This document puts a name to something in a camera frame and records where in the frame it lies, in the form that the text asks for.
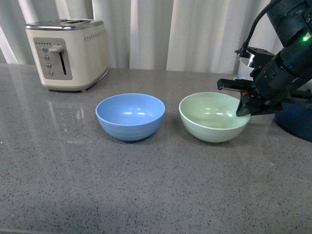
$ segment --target bowl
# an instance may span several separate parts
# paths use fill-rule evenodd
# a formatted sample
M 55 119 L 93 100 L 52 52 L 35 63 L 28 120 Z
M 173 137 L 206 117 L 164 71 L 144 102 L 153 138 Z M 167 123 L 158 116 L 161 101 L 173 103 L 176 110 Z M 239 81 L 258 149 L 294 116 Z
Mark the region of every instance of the bowl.
M 283 103 L 283 111 L 275 114 L 276 123 L 290 134 L 312 142 L 312 109 L 302 103 Z
M 146 94 L 120 94 L 101 101 L 96 107 L 103 129 L 120 140 L 141 140 L 153 134 L 165 114 L 165 105 Z
M 239 135 L 250 116 L 236 116 L 239 100 L 221 93 L 196 93 L 185 97 L 179 111 L 185 128 L 208 142 L 224 142 Z

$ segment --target black cable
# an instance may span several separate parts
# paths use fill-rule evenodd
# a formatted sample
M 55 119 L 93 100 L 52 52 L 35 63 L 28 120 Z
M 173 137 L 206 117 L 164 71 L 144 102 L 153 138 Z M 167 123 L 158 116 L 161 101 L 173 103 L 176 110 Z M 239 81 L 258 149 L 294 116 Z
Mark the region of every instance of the black cable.
M 239 50 L 236 50 L 235 52 L 240 56 L 240 57 L 245 57 L 248 58 L 249 54 L 246 52 L 246 49 L 248 47 L 249 41 L 252 38 L 252 35 L 254 33 L 255 27 L 257 26 L 258 22 L 260 19 L 274 7 L 276 4 L 278 4 L 282 0 L 272 0 L 263 10 L 259 13 L 259 15 L 255 18 L 252 24 L 252 28 L 250 29 L 250 32 L 248 34 L 248 37 L 246 41 L 243 43 L 242 47 Z

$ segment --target green bowl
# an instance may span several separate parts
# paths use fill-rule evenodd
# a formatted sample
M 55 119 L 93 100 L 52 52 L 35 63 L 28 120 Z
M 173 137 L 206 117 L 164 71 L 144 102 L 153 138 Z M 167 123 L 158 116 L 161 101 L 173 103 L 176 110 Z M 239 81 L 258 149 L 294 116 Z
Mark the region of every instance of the green bowl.
M 196 93 L 185 97 L 179 111 L 185 128 L 208 142 L 224 142 L 239 135 L 251 115 L 236 116 L 239 100 L 221 93 Z

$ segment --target blue bowl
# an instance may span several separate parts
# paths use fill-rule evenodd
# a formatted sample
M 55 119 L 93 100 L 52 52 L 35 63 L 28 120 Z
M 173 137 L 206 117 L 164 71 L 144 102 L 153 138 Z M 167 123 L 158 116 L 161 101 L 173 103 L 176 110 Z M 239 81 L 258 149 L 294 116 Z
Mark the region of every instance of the blue bowl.
M 283 111 L 275 114 L 277 124 L 296 137 L 312 142 L 312 109 L 300 104 L 283 103 Z
M 165 105 L 146 94 L 120 94 L 101 101 L 96 107 L 103 129 L 120 140 L 141 140 L 153 134 L 165 114 Z

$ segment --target toaster control panel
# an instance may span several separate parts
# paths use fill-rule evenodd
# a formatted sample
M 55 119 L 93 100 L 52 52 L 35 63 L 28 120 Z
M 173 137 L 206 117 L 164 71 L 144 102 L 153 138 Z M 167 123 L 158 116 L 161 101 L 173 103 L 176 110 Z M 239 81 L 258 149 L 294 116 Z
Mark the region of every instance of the toaster control panel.
M 34 43 L 45 79 L 73 79 L 64 39 L 34 38 Z

